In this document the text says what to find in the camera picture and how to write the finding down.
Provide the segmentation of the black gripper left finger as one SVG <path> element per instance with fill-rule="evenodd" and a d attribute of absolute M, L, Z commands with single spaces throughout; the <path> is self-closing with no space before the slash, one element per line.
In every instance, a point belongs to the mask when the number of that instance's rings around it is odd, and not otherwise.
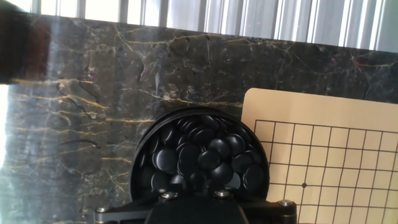
<path fill-rule="evenodd" d="M 121 207 L 99 207 L 94 211 L 94 223 L 178 223 L 184 221 L 177 208 L 187 194 L 154 192 Z"/>

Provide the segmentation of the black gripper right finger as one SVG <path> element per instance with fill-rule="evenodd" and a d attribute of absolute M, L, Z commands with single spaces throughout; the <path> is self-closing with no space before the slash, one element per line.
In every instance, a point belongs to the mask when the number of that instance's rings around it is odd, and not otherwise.
<path fill-rule="evenodd" d="M 297 223 L 297 204 L 291 200 L 268 202 L 238 191 L 223 194 L 215 192 L 212 196 L 197 198 L 199 223 Z"/>

